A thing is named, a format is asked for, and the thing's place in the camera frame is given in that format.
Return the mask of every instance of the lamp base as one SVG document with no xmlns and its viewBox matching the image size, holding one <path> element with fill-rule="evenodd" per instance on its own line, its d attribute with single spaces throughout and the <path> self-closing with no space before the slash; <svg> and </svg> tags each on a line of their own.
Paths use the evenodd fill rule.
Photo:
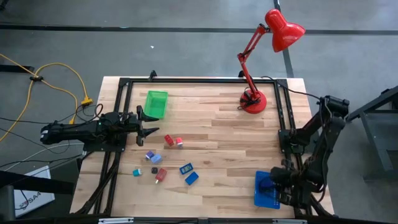
<svg viewBox="0 0 398 224">
<path fill-rule="evenodd" d="M 251 90 L 246 91 L 246 93 L 248 93 L 248 95 L 250 96 Z M 251 114 L 257 114 L 257 113 L 260 113 L 261 111 L 263 111 L 267 106 L 266 96 L 263 93 L 261 93 L 260 91 L 257 91 L 256 98 L 259 98 L 260 102 L 246 106 L 247 101 L 249 101 L 250 99 L 246 96 L 245 93 L 243 93 L 241 96 L 242 109 Z"/>
</svg>

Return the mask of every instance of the yellow extension cord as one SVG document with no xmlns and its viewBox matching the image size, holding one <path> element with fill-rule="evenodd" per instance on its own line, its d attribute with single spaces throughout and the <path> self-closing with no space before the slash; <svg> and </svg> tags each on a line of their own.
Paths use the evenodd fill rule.
<svg viewBox="0 0 398 224">
<path fill-rule="evenodd" d="M 83 80 L 81 79 L 81 76 L 79 75 L 79 73 L 77 73 L 74 69 L 72 69 L 72 68 L 69 67 L 68 65 L 65 65 L 65 64 L 63 64 L 63 63 L 58 63 L 58 62 L 56 62 L 56 63 L 50 63 L 50 64 L 47 64 L 47 65 L 41 66 L 39 69 L 37 69 L 37 71 L 36 71 L 35 73 L 33 73 L 33 72 L 29 71 L 28 69 L 24 68 L 22 65 L 18 64 L 17 62 L 15 62 L 15 61 L 9 59 L 9 58 L 6 57 L 5 55 L 0 54 L 0 56 L 4 57 L 5 59 L 7 59 L 8 61 L 14 63 L 15 65 L 21 67 L 22 69 L 24 69 L 25 71 L 27 71 L 27 72 L 29 72 L 31 75 L 33 75 L 34 77 L 38 77 L 39 72 L 40 72 L 43 68 L 49 67 L 49 66 L 51 66 L 51 65 L 61 65 L 61 66 L 67 67 L 67 68 L 69 68 L 71 71 L 73 71 L 73 72 L 77 75 L 77 77 L 80 79 L 81 85 L 83 85 L 83 91 L 85 92 L 85 99 L 81 102 L 81 104 L 82 104 L 82 105 L 89 105 L 89 104 L 91 104 L 91 103 L 93 102 L 93 100 L 92 100 L 91 98 L 89 98 L 88 95 L 87 95 L 86 86 L 85 86 Z M 65 93 L 68 93 L 69 95 L 71 95 L 71 96 L 75 99 L 75 110 L 77 110 L 77 108 L 78 108 L 78 106 L 77 106 L 77 97 L 76 97 L 73 93 L 69 92 L 68 90 L 64 90 L 63 88 L 55 87 L 55 86 L 53 86 L 53 85 L 47 83 L 47 82 L 44 81 L 44 80 L 42 80 L 42 83 L 46 84 L 46 85 L 49 86 L 50 88 L 53 88 L 53 89 L 55 89 L 55 90 L 60 90 L 60 91 L 63 91 L 63 92 L 65 92 Z M 20 118 L 22 117 L 22 115 L 25 113 L 25 110 L 26 110 L 26 108 L 27 108 L 27 106 L 28 106 L 28 104 L 29 104 L 29 101 L 30 101 L 30 93 L 31 93 L 31 91 L 32 91 L 33 84 L 34 84 L 34 81 L 30 81 L 30 85 L 29 85 L 29 89 L 28 89 L 28 93 L 27 93 L 27 99 L 26 99 L 26 103 L 25 103 L 24 109 L 22 110 L 22 112 L 20 113 L 20 115 L 18 116 L 18 118 L 16 119 L 16 121 L 15 121 L 15 122 L 11 125 L 11 127 L 8 129 L 8 131 L 0 138 L 0 142 L 8 135 L 9 131 L 11 131 L 11 130 L 14 128 L 14 126 L 17 124 L 18 120 L 20 120 Z M 69 121 L 69 124 L 75 123 L 75 118 L 76 118 L 76 114 L 73 115 L 72 119 Z"/>
</svg>

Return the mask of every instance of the wooden tabletop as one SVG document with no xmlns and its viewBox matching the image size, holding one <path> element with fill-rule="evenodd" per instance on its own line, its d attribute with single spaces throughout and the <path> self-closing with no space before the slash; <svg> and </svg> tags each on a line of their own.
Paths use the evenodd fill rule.
<svg viewBox="0 0 398 224">
<path fill-rule="evenodd" d="M 103 79 L 98 98 L 98 103 L 104 105 L 103 113 L 113 111 L 119 78 Z M 303 79 L 290 78 L 287 82 L 289 88 L 305 92 Z M 257 84 L 267 97 L 267 107 L 259 114 L 237 110 L 246 87 L 243 83 L 135 83 L 130 111 L 136 112 L 137 105 L 144 107 L 148 90 L 169 93 L 167 111 L 164 119 L 144 124 L 145 128 L 160 128 L 146 138 L 144 146 L 135 145 L 135 135 L 129 135 L 119 166 L 112 216 L 294 217 L 293 208 L 286 205 L 279 210 L 254 206 L 256 171 L 269 172 L 280 166 L 284 157 L 277 137 L 280 128 L 273 86 Z M 285 110 L 282 90 L 280 94 Z M 290 99 L 296 126 L 300 128 L 311 118 L 307 97 L 290 93 Z M 174 139 L 181 137 L 183 149 L 169 147 L 164 141 L 166 134 Z M 148 150 L 162 155 L 163 161 L 156 167 L 168 171 L 159 184 L 155 184 L 155 175 L 150 172 L 154 165 L 145 160 Z M 84 160 L 71 212 L 81 208 L 97 187 L 103 156 L 103 152 L 95 152 Z M 191 186 L 184 181 L 187 175 L 181 175 L 178 169 L 189 162 L 199 175 Z M 132 171 L 138 168 L 143 175 L 134 177 Z M 322 205 L 334 213 L 329 190 Z"/>
</svg>

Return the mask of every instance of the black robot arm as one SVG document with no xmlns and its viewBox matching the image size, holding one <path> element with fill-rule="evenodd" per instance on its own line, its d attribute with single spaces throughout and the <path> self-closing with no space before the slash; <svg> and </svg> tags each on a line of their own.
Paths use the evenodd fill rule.
<svg viewBox="0 0 398 224">
<path fill-rule="evenodd" d="M 319 208 L 314 204 L 312 192 L 319 193 L 325 190 L 327 162 L 340 131 L 345 126 L 344 117 L 348 114 L 349 101 L 326 96 L 320 98 L 319 105 L 319 111 L 303 128 L 292 129 L 280 136 L 281 146 L 305 147 L 310 144 L 311 136 L 322 128 L 312 155 L 300 170 L 294 167 L 271 169 L 270 177 L 279 188 L 280 202 L 297 208 L 305 208 L 308 205 Z"/>
<path fill-rule="evenodd" d="M 59 124 L 56 121 L 42 128 L 40 141 L 43 144 L 54 144 L 64 140 L 79 140 L 87 145 L 98 146 L 103 151 L 109 147 L 121 145 L 127 133 L 137 133 L 137 144 L 143 145 L 143 139 L 159 128 L 144 129 L 142 121 L 157 121 L 144 114 L 142 107 L 137 106 L 137 113 L 110 112 L 101 114 L 98 120 L 81 124 Z"/>
</svg>

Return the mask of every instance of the concrete floor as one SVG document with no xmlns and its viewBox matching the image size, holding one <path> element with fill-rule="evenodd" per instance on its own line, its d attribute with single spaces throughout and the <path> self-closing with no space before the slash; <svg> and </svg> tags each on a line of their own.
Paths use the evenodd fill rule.
<svg viewBox="0 0 398 224">
<path fill-rule="evenodd" d="M 398 30 L 398 2 L 377 0 L 280 1 L 288 21 L 307 29 Z M 129 27 L 228 27 L 255 28 L 273 8 L 272 0 L 260 1 L 61 1 L 12 0 L 0 21 L 20 24 Z M 105 75 L 148 75 L 156 70 L 167 76 L 235 77 L 240 71 L 236 54 L 251 34 L 165 33 L 165 32 L 49 32 L 2 30 L 0 53 L 35 68 L 62 62 L 79 71 L 89 95 L 96 100 Z M 314 95 L 349 99 L 351 111 L 396 86 L 396 35 L 305 35 L 289 48 L 294 76 L 305 79 Z M 251 75 L 286 77 L 282 54 L 274 54 L 271 35 L 265 35 L 248 61 Z M 83 99 L 77 77 L 54 67 L 42 75 L 49 83 L 66 88 Z M 0 116 L 14 119 L 23 109 L 28 76 L 0 75 Z M 317 105 L 310 99 L 312 112 Z M 23 119 L 52 121 L 73 113 L 70 96 L 41 83 L 34 86 Z M 9 122 L 0 121 L 7 129 Z M 14 132 L 39 141 L 40 124 L 18 124 Z M 41 150 L 9 135 L 0 143 L 0 164 L 17 161 Z M 71 147 L 62 156 L 49 152 L 40 159 L 78 154 Z M 398 222 L 397 183 L 365 184 L 364 174 L 379 169 L 359 120 L 340 134 L 329 160 L 328 183 L 335 213 L 344 218 Z M 25 173 L 39 164 L 13 169 Z"/>
</svg>

